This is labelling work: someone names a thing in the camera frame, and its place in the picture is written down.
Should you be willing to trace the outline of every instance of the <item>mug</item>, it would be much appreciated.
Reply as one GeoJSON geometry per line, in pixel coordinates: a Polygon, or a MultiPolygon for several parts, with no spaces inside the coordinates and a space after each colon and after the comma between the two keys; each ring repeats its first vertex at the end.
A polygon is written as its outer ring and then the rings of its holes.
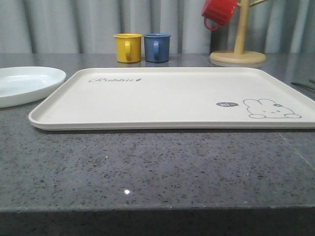
{"type": "Polygon", "coordinates": [[[207,29],[217,30],[219,26],[225,26],[231,19],[237,0],[206,0],[201,15],[204,17],[204,24],[207,29]],[[207,19],[217,23],[215,28],[207,25],[207,19]]]}
{"type": "Polygon", "coordinates": [[[119,33],[115,34],[117,61],[133,63],[141,61],[141,34],[119,33]]]}
{"type": "Polygon", "coordinates": [[[146,61],[165,62],[169,60],[170,34],[148,33],[144,35],[146,61]]]}

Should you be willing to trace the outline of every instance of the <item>blue mug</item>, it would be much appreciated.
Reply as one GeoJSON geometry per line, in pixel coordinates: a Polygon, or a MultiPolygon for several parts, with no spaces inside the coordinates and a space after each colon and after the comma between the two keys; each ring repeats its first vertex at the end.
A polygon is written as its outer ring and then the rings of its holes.
{"type": "Polygon", "coordinates": [[[148,33],[144,35],[146,61],[165,62],[169,60],[169,40],[166,33],[148,33]]]}

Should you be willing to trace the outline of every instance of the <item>wooden mug stand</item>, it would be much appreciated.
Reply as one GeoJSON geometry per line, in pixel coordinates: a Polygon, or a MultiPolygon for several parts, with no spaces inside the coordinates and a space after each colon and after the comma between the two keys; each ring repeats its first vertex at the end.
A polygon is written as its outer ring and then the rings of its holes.
{"type": "Polygon", "coordinates": [[[211,60],[235,64],[254,64],[266,61],[266,56],[263,53],[244,51],[250,7],[258,5],[265,1],[267,0],[256,0],[253,2],[251,2],[251,0],[241,0],[240,3],[239,2],[237,3],[237,5],[240,7],[240,18],[238,23],[234,51],[230,50],[215,51],[210,54],[211,60]]]}

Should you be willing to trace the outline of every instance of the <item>white plate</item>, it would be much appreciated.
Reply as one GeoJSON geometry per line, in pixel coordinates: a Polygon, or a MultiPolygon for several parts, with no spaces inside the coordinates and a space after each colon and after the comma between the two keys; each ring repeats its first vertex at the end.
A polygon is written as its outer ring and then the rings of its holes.
{"type": "Polygon", "coordinates": [[[45,98],[64,82],[65,76],[64,71],[50,67],[0,69],[0,108],[45,98]]]}
{"type": "Polygon", "coordinates": [[[251,68],[91,68],[29,119],[45,130],[315,128],[315,102],[251,68]]]}

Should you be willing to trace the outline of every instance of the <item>mug handle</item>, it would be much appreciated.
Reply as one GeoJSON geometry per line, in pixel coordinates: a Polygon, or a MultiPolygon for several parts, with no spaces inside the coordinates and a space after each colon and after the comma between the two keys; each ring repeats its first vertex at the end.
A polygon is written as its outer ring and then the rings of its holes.
{"type": "Polygon", "coordinates": [[[131,43],[130,41],[125,42],[125,52],[126,52],[126,59],[131,60],[131,43]]]}
{"type": "Polygon", "coordinates": [[[154,41],[153,42],[153,52],[154,52],[154,60],[158,60],[159,58],[159,42],[154,41]]]}
{"type": "Polygon", "coordinates": [[[217,24],[217,26],[215,28],[211,28],[207,25],[207,18],[204,18],[203,23],[205,24],[205,27],[209,30],[217,30],[219,28],[219,24],[217,24]]]}

